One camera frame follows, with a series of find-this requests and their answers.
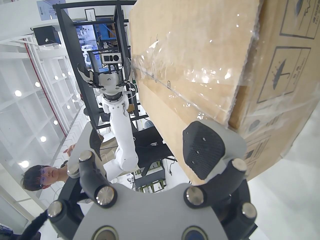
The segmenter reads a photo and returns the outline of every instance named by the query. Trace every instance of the cardboard box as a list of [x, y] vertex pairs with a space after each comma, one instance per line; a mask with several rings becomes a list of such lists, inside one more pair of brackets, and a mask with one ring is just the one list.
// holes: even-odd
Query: cardboard box
[[182, 131], [229, 125], [249, 179], [290, 146], [320, 99], [320, 0], [138, 0], [131, 54], [142, 106], [192, 184]]

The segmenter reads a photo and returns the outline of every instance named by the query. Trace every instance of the black speaker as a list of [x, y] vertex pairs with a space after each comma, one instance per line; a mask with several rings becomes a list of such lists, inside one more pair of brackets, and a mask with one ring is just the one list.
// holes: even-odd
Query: black speaker
[[52, 25], [36, 27], [33, 32], [39, 46], [61, 44], [58, 32]]

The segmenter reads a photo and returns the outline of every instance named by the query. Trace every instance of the umbrella symbol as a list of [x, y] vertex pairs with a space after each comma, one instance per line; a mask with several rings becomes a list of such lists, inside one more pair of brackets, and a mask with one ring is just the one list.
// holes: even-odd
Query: umbrella symbol
[[288, 75], [287, 79], [289, 79], [289, 77], [290, 77], [290, 72], [282, 73], [283, 68], [284, 68], [284, 66], [285, 66], [285, 63], [286, 63], [286, 60], [287, 60], [287, 59], [285, 59], [285, 60], [281, 63], [281, 65], [279, 66], [279, 68], [275, 67], [275, 69], [277, 70], [277, 72], [276, 72], [275, 74], [272, 72], [272, 74], [273, 74], [273, 76], [274, 76], [274, 79], [273, 79], [273, 89], [274, 89], [274, 90], [276, 89], [276, 87], [277, 87], [277, 85], [278, 85], [278, 82], [279, 82], [279, 79], [280, 79], [281, 76]]

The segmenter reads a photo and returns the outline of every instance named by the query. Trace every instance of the hand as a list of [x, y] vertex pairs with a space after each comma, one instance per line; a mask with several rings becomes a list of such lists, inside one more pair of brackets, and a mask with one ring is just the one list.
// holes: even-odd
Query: hand
[[69, 146], [68, 149], [66, 149], [65, 151], [63, 151], [63, 153], [67, 153], [68, 156], [71, 155], [72, 150], [74, 149], [74, 147], [76, 146], [76, 144], [73, 144], [71, 146]]

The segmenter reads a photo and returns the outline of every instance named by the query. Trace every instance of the poster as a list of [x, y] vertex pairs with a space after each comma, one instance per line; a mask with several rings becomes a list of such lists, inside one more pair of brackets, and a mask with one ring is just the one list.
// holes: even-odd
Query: poster
[[41, 21], [57, 19], [56, 11], [53, 8], [53, 5], [56, 4], [65, 4], [66, 0], [43, 0], [37, 1], [37, 6]]

